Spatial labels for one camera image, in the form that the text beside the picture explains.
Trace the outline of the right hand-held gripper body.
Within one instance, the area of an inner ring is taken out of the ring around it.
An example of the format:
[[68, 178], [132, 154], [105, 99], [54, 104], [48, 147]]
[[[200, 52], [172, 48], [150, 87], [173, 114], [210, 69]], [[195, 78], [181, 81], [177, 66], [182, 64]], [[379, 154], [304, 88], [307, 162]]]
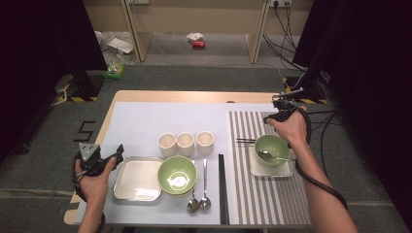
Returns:
[[277, 113], [266, 116], [263, 122], [266, 123], [269, 118], [280, 122], [286, 121], [295, 111], [299, 110], [299, 106], [292, 100], [292, 96], [301, 92], [303, 88], [293, 90], [291, 92], [274, 93], [272, 96], [272, 104]]

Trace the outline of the green bowl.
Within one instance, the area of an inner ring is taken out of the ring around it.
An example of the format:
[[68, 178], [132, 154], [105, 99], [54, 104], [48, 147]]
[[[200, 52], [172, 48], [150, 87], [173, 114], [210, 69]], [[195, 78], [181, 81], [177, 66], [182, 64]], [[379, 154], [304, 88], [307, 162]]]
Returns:
[[262, 159], [258, 156], [259, 150], [266, 150], [273, 156], [290, 158], [291, 153], [288, 143], [282, 138], [275, 135], [263, 135], [257, 138], [255, 142], [255, 152], [258, 162], [266, 167], [278, 167], [285, 164], [287, 161], [277, 159]]
[[160, 188], [182, 190], [194, 188], [197, 169], [191, 159], [185, 156], [171, 156], [165, 159], [157, 171]]
[[193, 188], [186, 188], [186, 189], [182, 189], [182, 190], [173, 190], [173, 189], [166, 189], [166, 188], [162, 188], [161, 189], [164, 193], [174, 196], [174, 197], [181, 197], [181, 196], [186, 196], [189, 195]]

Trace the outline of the metal spoon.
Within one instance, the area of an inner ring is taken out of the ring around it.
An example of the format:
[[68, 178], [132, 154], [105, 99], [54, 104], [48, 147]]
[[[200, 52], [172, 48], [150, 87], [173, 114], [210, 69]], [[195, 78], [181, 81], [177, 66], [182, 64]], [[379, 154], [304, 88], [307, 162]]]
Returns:
[[285, 158], [285, 157], [273, 156], [270, 152], [266, 150], [259, 150], [257, 152], [257, 155], [262, 159], [277, 159], [277, 160], [283, 160], [283, 161], [295, 161], [295, 158]]
[[211, 208], [211, 201], [207, 196], [207, 176], [208, 176], [208, 161], [203, 160], [203, 196], [200, 200], [200, 209], [208, 211]]
[[199, 202], [195, 198], [195, 189], [193, 188], [191, 190], [191, 199], [189, 200], [188, 205], [187, 205], [187, 211], [189, 213], [195, 213], [198, 210], [199, 210]]

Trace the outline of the square white plate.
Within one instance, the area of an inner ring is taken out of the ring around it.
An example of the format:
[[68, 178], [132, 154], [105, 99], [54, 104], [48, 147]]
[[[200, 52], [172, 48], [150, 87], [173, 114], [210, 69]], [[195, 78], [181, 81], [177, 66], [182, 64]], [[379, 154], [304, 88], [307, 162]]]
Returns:
[[286, 162], [278, 167], [266, 167], [258, 162], [254, 147], [249, 147], [250, 171], [255, 177], [287, 178], [294, 173], [294, 163]]
[[114, 196], [124, 201], [156, 200], [161, 193], [157, 172], [162, 162], [158, 157], [127, 157], [120, 167]]

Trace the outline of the bundle of black chopsticks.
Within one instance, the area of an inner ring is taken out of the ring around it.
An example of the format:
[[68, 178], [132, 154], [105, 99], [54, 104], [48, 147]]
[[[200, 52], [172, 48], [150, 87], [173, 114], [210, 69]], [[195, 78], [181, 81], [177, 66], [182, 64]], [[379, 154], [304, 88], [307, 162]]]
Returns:
[[219, 188], [220, 188], [221, 225], [229, 225], [224, 157], [221, 153], [219, 154]]

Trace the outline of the person's right hand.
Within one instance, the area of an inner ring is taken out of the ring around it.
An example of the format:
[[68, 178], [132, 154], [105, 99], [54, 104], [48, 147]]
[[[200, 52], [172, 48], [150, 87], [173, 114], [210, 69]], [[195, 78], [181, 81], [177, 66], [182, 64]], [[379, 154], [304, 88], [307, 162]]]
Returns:
[[271, 125], [279, 136], [288, 142], [293, 149], [307, 146], [306, 121], [299, 111], [294, 111], [291, 116], [283, 122], [273, 118], [268, 119], [266, 122]]

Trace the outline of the person's left hand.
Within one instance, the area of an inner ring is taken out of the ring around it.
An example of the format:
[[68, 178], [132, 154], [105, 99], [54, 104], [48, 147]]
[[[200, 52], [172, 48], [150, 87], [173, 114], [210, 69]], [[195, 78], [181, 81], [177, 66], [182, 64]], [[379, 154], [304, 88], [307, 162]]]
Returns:
[[77, 181], [88, 204], [95, 202], [105, 203], [108, 193], [108, 181], [111, 172], [114, 170], [116, 160], [111, 158], [106, 164], [103, 172], [97, 177], [82, 175], [83, 169], [79, 159], [75, 160], [75, 174], [79, 177]]

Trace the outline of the yellow black hazard tape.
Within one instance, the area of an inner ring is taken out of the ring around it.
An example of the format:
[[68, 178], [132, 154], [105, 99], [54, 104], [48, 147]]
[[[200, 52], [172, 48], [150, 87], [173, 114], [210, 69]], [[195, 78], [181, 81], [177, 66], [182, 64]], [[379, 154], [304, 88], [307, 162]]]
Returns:
[[[292, 90], [290, 90], [287, 84], [287, 80], [288, 80], [288, 77], [283, 78], [283, 85], [285, 87], [285, 92], [291, 92]], [[306, 103], [306, 104], [326, 104], [327, 103], [326, 98], [324, 99], [295, 99], [292, 96], [292, 100], [297, 103]]]
[[81, 89], [74, 83], [68, 83], [57, 92], [58, 101], [93, 102], [97, 100], [99, 91], [96, 89]]

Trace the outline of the black stand base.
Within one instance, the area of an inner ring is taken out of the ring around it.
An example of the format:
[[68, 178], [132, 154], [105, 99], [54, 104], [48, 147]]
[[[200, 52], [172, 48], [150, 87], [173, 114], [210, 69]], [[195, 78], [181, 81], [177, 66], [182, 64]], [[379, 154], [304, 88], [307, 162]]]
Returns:
[[290, 90], [298, 90], [301, 87], [303, 90], [296, 93], [295, 99], [324, 99], [321, 85], [315, 77], [307, 77], [306, 73], [298, 76], [288, 77], [287, 84]]
[[73, 75], [69, 84], [70, 97], [97, 97], [103, 85], [103, 73], [100, 71], [82, 72], [80, 75]]

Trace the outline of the white ribbed cup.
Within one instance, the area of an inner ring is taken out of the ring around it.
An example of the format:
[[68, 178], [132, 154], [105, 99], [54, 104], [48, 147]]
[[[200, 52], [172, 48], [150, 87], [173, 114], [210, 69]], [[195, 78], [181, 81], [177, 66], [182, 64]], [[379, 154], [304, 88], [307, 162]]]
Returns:
[[196, 148], [197, 152], [201, 155], [209, 155], [214, 148], [215, 138], [209, 131], [202, 131], [196, 135]]
[[183, 132], [177, 137], [179, 155], [192, 156], [194, 154], [194, 137], [191, 133]]
[[169, 157], [177, 153], [176, 137], [171, 133], [160, 135], [157, 145], [163, 156]]

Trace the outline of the green package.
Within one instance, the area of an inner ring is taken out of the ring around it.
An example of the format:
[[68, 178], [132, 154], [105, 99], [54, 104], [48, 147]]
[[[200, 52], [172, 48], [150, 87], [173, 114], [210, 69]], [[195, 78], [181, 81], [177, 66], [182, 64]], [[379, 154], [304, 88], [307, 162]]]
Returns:
[[112, 61], [108, 64], [107, 71], [104, 73], [104, 78], [119, 80], [122, 77], [123, 71], [124, 65], [122, 63]]

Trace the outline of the striped placemat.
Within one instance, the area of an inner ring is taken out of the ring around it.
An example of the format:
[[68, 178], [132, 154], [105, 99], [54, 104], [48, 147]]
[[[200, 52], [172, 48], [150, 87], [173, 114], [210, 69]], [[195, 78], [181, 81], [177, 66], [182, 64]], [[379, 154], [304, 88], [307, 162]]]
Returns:
[[250, 171], [249, 147], [236, 139], [272, 135], [262, 119], [267, 112], [231, 111], [227, 114], [229, 156], [229, 219], [233, 225], [304, 227], [311, 224], [302, 178], [295, 172], [287, 178], [255, 177]]

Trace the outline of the black curtain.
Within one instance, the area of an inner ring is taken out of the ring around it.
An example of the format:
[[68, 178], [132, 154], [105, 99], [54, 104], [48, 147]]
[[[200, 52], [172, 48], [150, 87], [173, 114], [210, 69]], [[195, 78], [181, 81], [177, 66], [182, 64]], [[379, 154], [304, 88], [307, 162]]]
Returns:
[[83, 0], [0, 0], [0, 163], [24, 150], [60, 78], [105, 68]]
[[331, 76], [363, 158], [412, 230], [412, 0], [313, 0], [295, 59]]

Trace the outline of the white flat tray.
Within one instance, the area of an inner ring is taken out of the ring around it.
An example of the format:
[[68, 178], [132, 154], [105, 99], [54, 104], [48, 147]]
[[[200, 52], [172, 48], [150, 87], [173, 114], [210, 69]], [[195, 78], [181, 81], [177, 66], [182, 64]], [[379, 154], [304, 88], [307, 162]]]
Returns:
[[124, 40], [121, 40], [117, 37], [112, 37], [108, 41], [107, 45], [109, 47], [114, 48], [114, 49], [120, 50], [124, 53], [130, 53], [130, 52], [133, 51], [133, 45], [132, 44], [130, 44], [130, 43], [124, 41]]

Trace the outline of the beige wooden desk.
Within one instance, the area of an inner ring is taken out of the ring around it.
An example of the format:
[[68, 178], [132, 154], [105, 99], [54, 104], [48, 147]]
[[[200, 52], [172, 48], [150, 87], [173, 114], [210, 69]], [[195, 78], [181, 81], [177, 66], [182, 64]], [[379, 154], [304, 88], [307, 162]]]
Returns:
[[260, 38], [281, 35], [287, 25], [299, 36], [314, 0], [292, 0], [271, 8], [269, 0], [83, 0], [96, 31], [131, 34], [136, 58], [143, 62], [155, 33], [241, 34], [252, 63]]

